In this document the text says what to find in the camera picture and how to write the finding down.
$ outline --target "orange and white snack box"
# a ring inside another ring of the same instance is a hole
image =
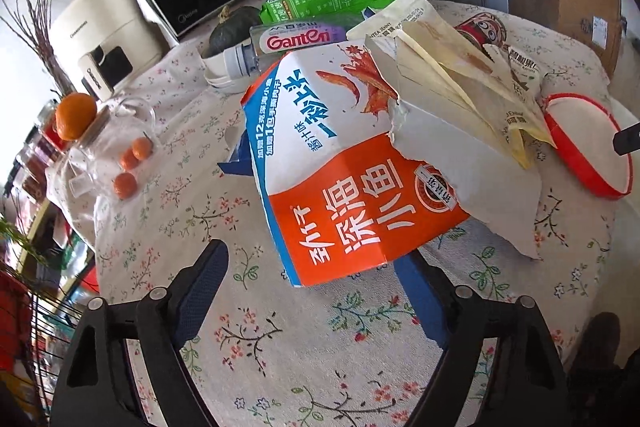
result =
[[[255,180],[293,285],[388,263],[468,217],[436,169],[391,145],[397,98],[364,41],[291,52],[244,95]]]

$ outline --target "large orange fruit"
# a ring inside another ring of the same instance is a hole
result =
[[[77,140],[86,131],[98,112],[95,100],[83,92],[66,95],[56,109],[56,129],[66,141]]]

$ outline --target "floral tablecloth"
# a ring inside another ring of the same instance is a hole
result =
[[[483,9],[435,2],[457,24]],[[551,74],[543,94],[580,92],[607,105],[607,76],[586,46],[516,17],[498,14],[508,40]],[[129,91],[159,117],[162,168],[139,197],[73,200],[64,168],[49,196],[91,242],[98,281],[110,303],[168,285],[219,238],[230,266],[199,335],[182,357],[222,426],[402,425],[440,356],[419,326],[391,266],[295,289],[274,250],[255,182],[225,176],[225,130],[242,118],[240,96],[220,96],[202,77],[194,38],[142,75]],[[486,298],[533,296],[566,360],[588,320],[604,269],[614,203],[591,196],[546,144],[529,144],[542,174],[535,238],[542,261],[519,254],[475,219],[422,248],[454,283]],[[162,425],[140,349],[132,364],[145,412]],[[486,341],[460,425],[475,418],[493,360]]]

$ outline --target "blue gripper pad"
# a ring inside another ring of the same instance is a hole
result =
[[[206,259],[206,262],[204,266],[199,266],[200,260],[198,260],[190,268],[199,269],[200,273],[196,276],[193,285],[178,307],[177,324],[173,335],[174,346],[178,349],[193,339],[200,331],[213,302],[213,297],[220,288],[229,266],[229,253],[226,245],[217,239],[209,243],[200,258]]]
[[[429,283],[415,265],[412,256],[403,255],[394,261],[394,270],[415,314],[420,319],[422,330],[428,339],[436,341],[446,349],[449,342],[449,331],[440,300]]]

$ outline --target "pot handle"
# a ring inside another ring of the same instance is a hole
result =
[[[143,113],[149,115],[150,121],[148,118],[139,114],[139,108]],[[147,123],[154,131],[156,129],[156,112],[154,111],[154,108],[144,98],[140,98],[138,96],[127,96],[120,100],[120,103],[113,110],[113,116],[116,118],[133,116]]]

